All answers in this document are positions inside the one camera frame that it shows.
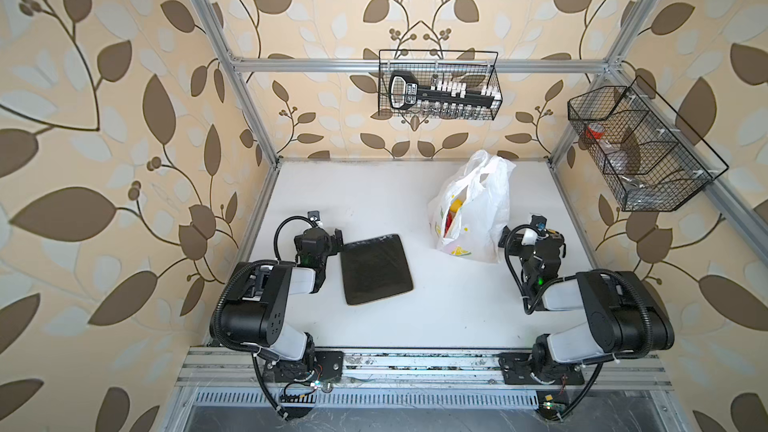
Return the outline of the white plastic bag lemon print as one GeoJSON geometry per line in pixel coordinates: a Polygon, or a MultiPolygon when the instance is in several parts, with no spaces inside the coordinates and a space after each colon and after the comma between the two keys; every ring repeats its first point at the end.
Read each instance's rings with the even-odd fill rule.
{"type": "Polygon", "coordinates": [[[475,152],[428,204],[435,248],[483,263],[500,261],[498,242],[510,218],[510,179],[516,165],[475,152]]]}

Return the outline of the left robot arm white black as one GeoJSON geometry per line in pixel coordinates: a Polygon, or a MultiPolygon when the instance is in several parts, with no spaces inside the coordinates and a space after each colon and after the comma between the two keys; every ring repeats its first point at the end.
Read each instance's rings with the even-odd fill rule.
{"type": "Polygon", "coordinates": [[[328,259],[342,248],[342,232],[336,229],[330,234],[323,229],[319,212],[284,219],[273,237],[273,259],[235,266],[213,311],[211,338],[225,348],[264,360],[290,380],[319,376],[314,339],[287,324],[288,299],[319,292],[326,280],[328,259]],[[294,259],[284,261],[279,236],[294,221],[308,228],[294,237],[294,259]]]}

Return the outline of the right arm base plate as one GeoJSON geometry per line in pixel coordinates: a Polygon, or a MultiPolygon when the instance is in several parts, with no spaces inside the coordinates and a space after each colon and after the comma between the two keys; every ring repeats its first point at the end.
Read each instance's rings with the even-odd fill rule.
{"type": "Polygon", "coordinates": [[[585,384],[584,375],[577,365],[536,359],[530,352],[501,353],[498,364],[506,385],[555,387],[585,384]]]}

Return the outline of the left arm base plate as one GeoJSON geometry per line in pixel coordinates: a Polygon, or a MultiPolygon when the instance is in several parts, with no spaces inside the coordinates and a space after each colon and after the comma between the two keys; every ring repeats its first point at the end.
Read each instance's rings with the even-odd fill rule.
{"type": "Polygon", "coordinates": [[[335,383],[343,374],[345,354],[340,350],[309,351],[299,361],[268,361],[262,370],[269,382],[335,383]]]}

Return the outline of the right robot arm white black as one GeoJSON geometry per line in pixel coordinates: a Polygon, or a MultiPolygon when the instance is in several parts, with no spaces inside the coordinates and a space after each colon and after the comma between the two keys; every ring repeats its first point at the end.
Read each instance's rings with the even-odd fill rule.
{"type": "Polygon", "coordinates": [[[526,315],[581,311],[583,323],[562,332],[544,333],[527,353],[499,356],[508,384],[581,385],[580,369],[611,361],[641,359],[670,349],[675,332],[664,308],[632,272],[594,269],[562,276],[566,256],[562,234],[542,218],[503,229],[498,242],[521,294],[526,315]]]}

